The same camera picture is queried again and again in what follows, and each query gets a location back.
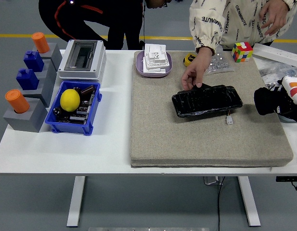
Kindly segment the robot right hand white shell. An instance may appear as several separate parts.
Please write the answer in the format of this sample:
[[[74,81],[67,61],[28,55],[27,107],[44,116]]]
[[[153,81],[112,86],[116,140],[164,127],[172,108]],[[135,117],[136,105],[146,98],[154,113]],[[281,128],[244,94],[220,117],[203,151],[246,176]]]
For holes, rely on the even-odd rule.
[[[297,122],[297,77],[285,76],[269,90],[276,97],[274,112]]]

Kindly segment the person's right hand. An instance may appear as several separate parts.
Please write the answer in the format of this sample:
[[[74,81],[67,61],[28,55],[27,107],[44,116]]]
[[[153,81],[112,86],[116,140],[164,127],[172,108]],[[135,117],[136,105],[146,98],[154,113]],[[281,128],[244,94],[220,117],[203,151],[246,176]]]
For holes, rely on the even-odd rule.
[[[181,85],[183,90],[191,90],[194,86],[202,87],[203,75],[209,68],[212,50],[208,47],[201,47],[198,54],[189,66],[186,67],[182,77]]]

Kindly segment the person's left hand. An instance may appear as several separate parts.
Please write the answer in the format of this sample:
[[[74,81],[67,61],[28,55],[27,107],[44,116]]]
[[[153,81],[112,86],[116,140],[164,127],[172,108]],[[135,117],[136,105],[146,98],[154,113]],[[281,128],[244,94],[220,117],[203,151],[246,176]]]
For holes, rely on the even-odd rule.
[[[288,5],[283,0],[270,0],[263,6],[259,12],[260,20],[263,20],[264,16],[269,14],[268,19],[266,19],[266,22],[261,26],[261,28],[269,27],[264,33],[265,36],[272,36],[286,24],[288,11]]]

